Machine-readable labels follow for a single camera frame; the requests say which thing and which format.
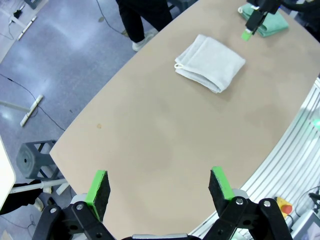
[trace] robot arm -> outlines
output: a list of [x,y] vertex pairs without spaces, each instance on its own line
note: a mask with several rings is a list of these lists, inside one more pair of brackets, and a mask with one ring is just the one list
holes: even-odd
[[317,8],[320,8],[320,0],[306,1],[303,4],[292,4],[286,0],[246,0],[252,4],[254,11],[248,21],[246,22],[247,34],[254,35],[257,29],[264,22],[267,14],[275,14],[279,7],[284,7],[297,12],[310,12]]

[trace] white pipe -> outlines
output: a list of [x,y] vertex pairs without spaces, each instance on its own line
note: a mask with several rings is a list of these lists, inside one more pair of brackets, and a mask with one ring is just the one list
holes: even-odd
[[20,126],[21,127],[23,127],[26,124],[26,122],[28,121],[29,117],[32,115],[32,113],[34,112],[34,110],[36,109],[36,107],[38,106],[38,104],[40,103],[40,101],[42,100],[43,97],[44,97],[43,95],[39,95],[36,98],[36,100],[34,101],[32,106],[30,107],[29,112],[24,116],[24,118],[20,122]]
[[47,188],[47,187],[61,185],[66,182],[67,182],[67,180],[65,178],[58,179],[58,180],[52,180],[52,181],[42,181],[41,183],[37,183],[37,184],[13,187],[11,189],[10,193],[14,194],[14,193],[21,193],[21,192],[25,192],[25,191],[34,190],[34,189],[43,189],[43,188]]

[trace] black pants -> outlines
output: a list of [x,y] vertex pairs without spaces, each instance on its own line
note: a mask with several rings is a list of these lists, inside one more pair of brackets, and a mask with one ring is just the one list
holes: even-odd
[[[33,180],[30,183],[15,184],[13,187],[21,187],[21,186],[27,186],[27,185],[39,184],[39,183],[41,183],[40,180]],[[42,192],[43,190],[38,188],[30,191],[10,193],[0,210],[0,215],[10,213],[20,208],[21,206],[27,206],[28,204],[35,204],[37,197],[39,197],[39,195]]]
[[172,21],[166,0],[116,0],[129,38],[135,42],[145,39],[141,17],[161,31]]

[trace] person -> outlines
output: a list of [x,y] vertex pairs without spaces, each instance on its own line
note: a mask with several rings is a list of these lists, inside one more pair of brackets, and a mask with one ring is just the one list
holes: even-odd
[[[40,183],[40,180],[33,180],[30,183],[15,184],[13,185],[13,187],[22,187]],[[35,208],[41,212],[44,209],[44,204],[40,200],[39,195],[43,192],[51,194],[52,189],[51,187],[45,187],[44,189],[37,188],[29,191],[10,193],[6,198],[2,208],[0,209],[0,215],[8,214],[22,206],[27,206],[29,204],[34,205]]]
[[[132,41],[132,49],[136,52],[173,19],[166,0],[116,0],[116,2],[125,30]],[[144,33],[141,17],[155,29]]]

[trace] table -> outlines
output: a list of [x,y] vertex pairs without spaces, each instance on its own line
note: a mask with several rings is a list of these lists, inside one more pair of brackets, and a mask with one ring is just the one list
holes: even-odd
[[11,188],[16,182],[16,174],[8,158],[4,143],[0,136],[0,209],[5,203]]
[[[213,211],[210,168],[241,187],[277,144],[319,74],[318,42],[290,27],[245,42],[237,0],[200,0],[138,52],[92,99],[51,151],[75,191],[108,170],[104,224],[133,233],[188,233]],[[227,90],[212,93],[174,71],[204,34],[246,59]]]

